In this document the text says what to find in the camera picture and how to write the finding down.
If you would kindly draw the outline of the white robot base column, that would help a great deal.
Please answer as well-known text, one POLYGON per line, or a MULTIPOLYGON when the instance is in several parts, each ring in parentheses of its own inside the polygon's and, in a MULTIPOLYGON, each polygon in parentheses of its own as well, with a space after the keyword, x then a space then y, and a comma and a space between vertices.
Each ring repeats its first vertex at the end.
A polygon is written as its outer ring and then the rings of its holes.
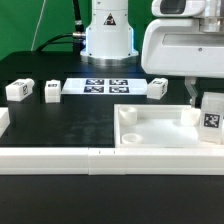
POLYGON ((135 63, 134 31, 128 22, 128 0, 92 0, 92 21, 86 28, 81 60, 100 66, 135 63))

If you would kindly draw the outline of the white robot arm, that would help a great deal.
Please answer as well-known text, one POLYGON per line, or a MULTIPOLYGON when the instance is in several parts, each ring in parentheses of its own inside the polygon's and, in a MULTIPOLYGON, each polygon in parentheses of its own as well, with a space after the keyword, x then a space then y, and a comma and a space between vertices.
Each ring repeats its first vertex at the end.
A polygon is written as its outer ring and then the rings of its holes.
POLYGON ((141 66, 176 75, 196 103, 198 77, 224 78, 224 0, 153 0, 156 17, 144 35, 141 66))

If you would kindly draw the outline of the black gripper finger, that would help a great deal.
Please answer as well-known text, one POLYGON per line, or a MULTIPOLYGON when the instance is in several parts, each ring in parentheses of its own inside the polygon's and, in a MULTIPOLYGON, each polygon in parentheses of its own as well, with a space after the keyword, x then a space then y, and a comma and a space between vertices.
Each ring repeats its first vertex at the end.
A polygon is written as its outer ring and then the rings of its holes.
POLYGON ((190 104, 192 107, 196 104, 196 98, 198 96, 198 92, 196 90, 195 84, 196 84, 197 78, 196 77, 186 77, 185 78, 185 87, 191 97, 190 104))

